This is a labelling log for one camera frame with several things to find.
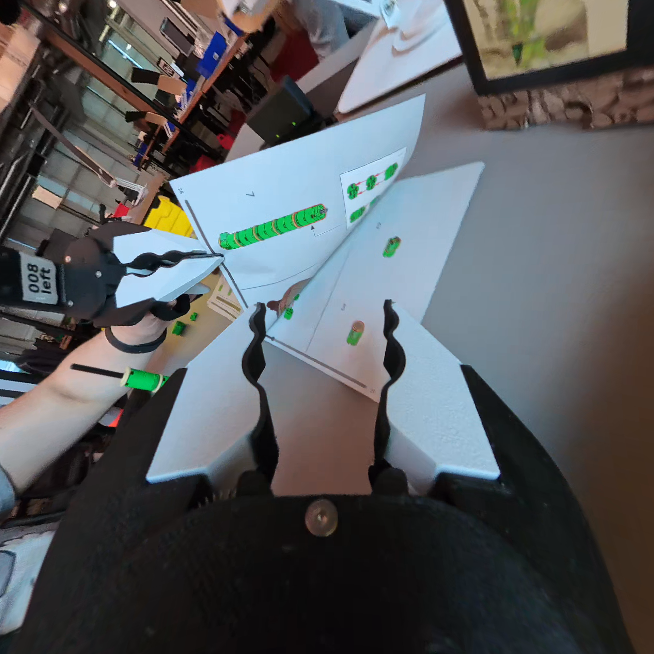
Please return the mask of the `white shoe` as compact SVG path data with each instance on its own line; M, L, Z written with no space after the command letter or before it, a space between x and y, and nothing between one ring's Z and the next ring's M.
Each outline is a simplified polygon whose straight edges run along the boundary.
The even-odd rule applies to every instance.
M55 528L1 538L1 635L18 630L25 619L37 577Z

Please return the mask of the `person's left forearm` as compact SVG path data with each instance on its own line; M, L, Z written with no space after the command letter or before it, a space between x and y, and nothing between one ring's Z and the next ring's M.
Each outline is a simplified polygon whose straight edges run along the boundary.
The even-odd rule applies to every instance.
M1 522L49 465L86 435L127 392L119 380L71 364L143 370L151 354L114 349L104 331L76 348L44 381L1 408Z

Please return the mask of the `green brick bamboo stalk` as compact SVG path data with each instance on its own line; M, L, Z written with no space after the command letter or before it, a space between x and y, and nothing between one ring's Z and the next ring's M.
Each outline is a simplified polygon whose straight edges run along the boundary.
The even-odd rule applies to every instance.
M71 364L70 369L77 372L116 379L119 380L120 386L123 388L142 390L151 394L157 393L169 379L167 375L145 372L133 368L126 368L124 372L117 372L88 365Z

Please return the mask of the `yellow parts bin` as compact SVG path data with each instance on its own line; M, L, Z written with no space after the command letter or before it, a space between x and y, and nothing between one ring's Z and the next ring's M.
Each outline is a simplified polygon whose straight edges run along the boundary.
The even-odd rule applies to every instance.
M162 232L172 233L184 237L196 238L191 221L177 204L168 197L159 195L154 202L143 226Z

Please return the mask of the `person's left hand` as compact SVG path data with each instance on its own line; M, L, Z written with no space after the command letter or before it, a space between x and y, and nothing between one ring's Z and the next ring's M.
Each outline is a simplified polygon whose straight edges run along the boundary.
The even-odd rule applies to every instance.
M125 345L138 346L159 339L170 324L171 321L164 321L149 311L138 323L112 326L110 331L119 342Z

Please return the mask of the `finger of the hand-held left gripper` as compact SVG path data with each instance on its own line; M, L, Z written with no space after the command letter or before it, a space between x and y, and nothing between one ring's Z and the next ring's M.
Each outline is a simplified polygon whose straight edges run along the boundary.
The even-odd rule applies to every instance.
M208 250L201 241L160 230L116 236L112 253L128 275L138 277L159 273L191 276L224 262L223 254Z
M127 266L116 289L116 306L123 308L145 300L171 301L201 282L224 262L224 256L183 256L175 264L155 266L154 271Z

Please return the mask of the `blue storage bin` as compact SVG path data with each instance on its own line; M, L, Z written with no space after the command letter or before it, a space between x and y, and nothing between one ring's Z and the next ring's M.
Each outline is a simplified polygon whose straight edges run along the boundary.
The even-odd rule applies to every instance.
M204 50L203 57L199 59L196 65L198 74L209 79L218 67L218 64L227 50L227 41L225 37L215 32L208 46Z

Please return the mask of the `brick set instruction booklet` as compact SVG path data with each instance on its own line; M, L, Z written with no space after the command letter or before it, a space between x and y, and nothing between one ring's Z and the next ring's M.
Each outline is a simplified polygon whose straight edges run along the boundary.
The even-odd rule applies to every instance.
M425 96L185 176L177 198L224 255L241 308L267 306L267 339L378 402L383 306L429 306L483 162L399 178Z

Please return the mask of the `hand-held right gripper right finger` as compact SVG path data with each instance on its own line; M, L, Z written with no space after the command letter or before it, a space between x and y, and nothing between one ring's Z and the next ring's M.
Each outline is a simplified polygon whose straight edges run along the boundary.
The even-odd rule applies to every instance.
M500 477L462 364L417 320L384 302L383 367L370 484L386 470L409 486L433 486L442 475L494 483Z

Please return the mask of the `black box device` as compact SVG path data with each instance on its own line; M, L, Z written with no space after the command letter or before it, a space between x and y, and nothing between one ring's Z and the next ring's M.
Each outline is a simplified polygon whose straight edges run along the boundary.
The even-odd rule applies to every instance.
M324 119L288 75L247 115L245 124L270 148L313 134Z

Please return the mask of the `black bamboo set box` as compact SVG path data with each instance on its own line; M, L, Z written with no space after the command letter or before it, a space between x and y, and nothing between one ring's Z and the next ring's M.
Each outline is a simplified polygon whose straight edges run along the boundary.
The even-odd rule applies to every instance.
M652 1L446 1L487 130L653 123Z

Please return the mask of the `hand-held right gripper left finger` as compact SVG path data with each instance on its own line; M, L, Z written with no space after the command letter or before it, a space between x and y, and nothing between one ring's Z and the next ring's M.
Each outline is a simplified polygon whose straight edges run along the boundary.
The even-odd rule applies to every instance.
M203 477L228 493L247 471L272 484L279 446L260 376L267 307L244 310L175 377L181 380L146 479Z

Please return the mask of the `white metal stand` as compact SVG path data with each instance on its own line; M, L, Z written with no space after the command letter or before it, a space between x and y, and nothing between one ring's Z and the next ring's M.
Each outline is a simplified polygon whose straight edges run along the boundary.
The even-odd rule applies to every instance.
M339 1L379 20L339 100L350 114L462 55L444 1Z

